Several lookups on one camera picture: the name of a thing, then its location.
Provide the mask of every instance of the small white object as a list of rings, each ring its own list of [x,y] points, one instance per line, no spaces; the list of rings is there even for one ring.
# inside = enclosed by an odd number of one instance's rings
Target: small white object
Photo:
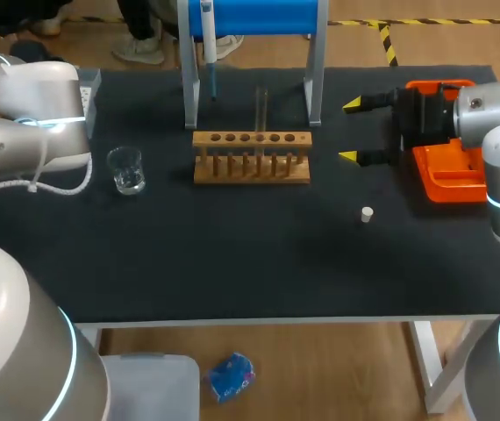
[[[373,216],[373,209],[369,207],[365,207],[361,209],[361,222],[364,222],[365,224],[371,220],[371,217]]]

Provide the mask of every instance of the test tube rack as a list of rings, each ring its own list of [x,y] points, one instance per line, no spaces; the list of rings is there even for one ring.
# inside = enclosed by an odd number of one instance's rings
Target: test tube rack
[[[194,132],[193,147],[195,184],[311,182],[310,132]],[[245,151],[231,152],[237,149]]]

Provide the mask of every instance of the gray sneaker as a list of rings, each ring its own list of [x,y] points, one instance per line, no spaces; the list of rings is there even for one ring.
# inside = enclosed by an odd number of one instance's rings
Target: gray sneaker
[[[164,53],[156,37],[139,40],[128,35],[114,47],[112,52],[125,61],[154,65],[159,65],[164,61]]]

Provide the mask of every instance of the black tablecloth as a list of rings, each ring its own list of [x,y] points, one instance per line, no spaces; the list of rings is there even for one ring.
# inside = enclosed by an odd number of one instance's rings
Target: black tablecloth
[[[308,130],[297,69],[202,80],[199,128],[253,130],[257,85],[269,130]],[[192,184],[178,72],[105,72],[94,179],[79,196],[0,191],[0,247],[75,322],[409,316],[500,312],[500,245],[485,205],[435,205],[416,171],[358,168],[338,151],[382,146],[388,110],[345,116],[359,94],[413,79],[494,80],[486,67],[327,69],[310,186]],[[108,151],[143,153],[146,189],[115,193]],[[79,182],[82,173],[55,176]],[[357,223],[361,207],[375,215]]]

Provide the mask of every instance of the person's leg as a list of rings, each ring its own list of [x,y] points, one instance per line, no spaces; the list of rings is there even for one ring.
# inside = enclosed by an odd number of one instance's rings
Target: person's leg
[[[151,25],[148,0],[118,0],[118,5],[131,35],[117,44],[112,52],[126,61],[161,64],[164,54]]]
[[[147,0],[118,0],[129,33],[139,40],[154,37]]]

